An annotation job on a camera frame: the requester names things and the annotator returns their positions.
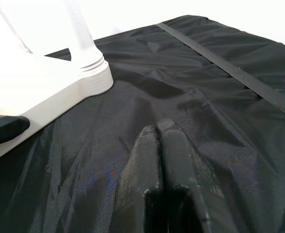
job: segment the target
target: black plastic part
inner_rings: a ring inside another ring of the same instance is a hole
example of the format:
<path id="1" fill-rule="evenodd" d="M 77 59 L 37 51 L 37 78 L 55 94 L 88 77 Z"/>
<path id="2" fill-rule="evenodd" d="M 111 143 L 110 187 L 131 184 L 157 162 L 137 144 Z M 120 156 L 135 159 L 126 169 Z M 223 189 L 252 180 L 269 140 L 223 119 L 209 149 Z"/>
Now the black plastic part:
<path id="1" fill-rule="evenodd" d="M 0 116 L 0 143 L 14 139 L 29 126 L 30 121 L 24 116 Z"/>
<path id="2" fill-rule="evenodd" d="M 166 233 L 165 192 L 157 130 L 138 136 L 116 190 L 111 233 Z"/>
<path id="3" fill-rule="evenodd" d="M 213 167 L 180 126 L 158 123 L 170 233 L 237 233 Z"/>

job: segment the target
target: black strap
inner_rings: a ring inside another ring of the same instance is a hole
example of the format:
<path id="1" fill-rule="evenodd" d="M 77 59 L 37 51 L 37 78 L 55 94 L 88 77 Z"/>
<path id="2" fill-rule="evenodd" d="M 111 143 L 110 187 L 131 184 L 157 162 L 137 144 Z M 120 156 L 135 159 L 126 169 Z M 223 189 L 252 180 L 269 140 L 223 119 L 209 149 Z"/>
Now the black strap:
<path id="1" fill-rule="evenodd" d="M 176 31 L 175 29 L 167 26 L 164 23 L 157 24 L 158 27 L 162 28 L 164 31 L 168 32 L 170 35 L 175 37 L 176 39 L 183 42 L 185 45 L 189 46 L 191 49 L 214 63 L 215 65 L 219 66 L 225 72 L 230 74 L 233 78 L 240 81 L 246 87 L 251 89 L 253 92 L 264 98 L 266 101 L 273 104 L 276 108 L 281 110 L 285 113 L 285 96 L 271 88 L 270 86 L 266 85 L 265 83 L 259 81 L 254 76 L 246 73 L 240 67 L 236 67 L 235 65 L 229 63 L 228 61 L 224 60 L 220 56 L 212 53 L 210 50 L 204 48 L 196 41 L 190 39 L 189 37 L 181 34 L 180 32 Z"/>

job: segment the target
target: black nylon fabric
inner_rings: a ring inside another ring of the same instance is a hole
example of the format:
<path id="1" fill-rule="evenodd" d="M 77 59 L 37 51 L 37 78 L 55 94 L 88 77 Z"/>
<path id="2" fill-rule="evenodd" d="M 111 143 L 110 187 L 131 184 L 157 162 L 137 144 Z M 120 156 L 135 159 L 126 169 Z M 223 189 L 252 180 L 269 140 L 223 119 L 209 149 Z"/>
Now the black nylon fabric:
<path id="1" fill-rule="evenodd" d="M 166 24 L 285 95 L 284 45 L 204 17 Z M 285 114 L 157 26 L 96 45 L 114 86 L 0 158 L 0 232 L 107 233 L 135 138 L 171 118 L 214 167 L 240 232 L 285 233 Z"/>

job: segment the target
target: white background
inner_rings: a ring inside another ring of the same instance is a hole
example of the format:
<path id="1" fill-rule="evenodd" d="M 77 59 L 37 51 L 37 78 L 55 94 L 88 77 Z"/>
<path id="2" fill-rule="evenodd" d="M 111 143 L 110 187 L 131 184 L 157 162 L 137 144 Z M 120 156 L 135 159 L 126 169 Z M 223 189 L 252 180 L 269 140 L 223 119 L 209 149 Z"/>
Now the white background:
<path id="1" fill-rule="evenodd" d="M 33 53 L 67 48 L 60 0 L 0 0 L 11 24 Z M 285 44 L 285 0 L 78 0 L 93 39 L 182 15 L 205 16 Z M 7 37 L 0 33 L 0 50 Z"/>

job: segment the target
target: white wall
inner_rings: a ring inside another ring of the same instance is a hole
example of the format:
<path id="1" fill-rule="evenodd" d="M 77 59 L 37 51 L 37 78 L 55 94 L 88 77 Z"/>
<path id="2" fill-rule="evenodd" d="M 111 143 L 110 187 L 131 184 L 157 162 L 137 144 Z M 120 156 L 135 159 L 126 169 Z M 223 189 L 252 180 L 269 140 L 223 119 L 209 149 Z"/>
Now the white wall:
<path id="1" fill-rule="evenodd" d="M 67 47 L 60 0 L 0 0 L 25 44 L 38 54 Z M 206 16 L 285 44 L 285 0 L 79 0 L 93 39 L 181 15 Z"/>

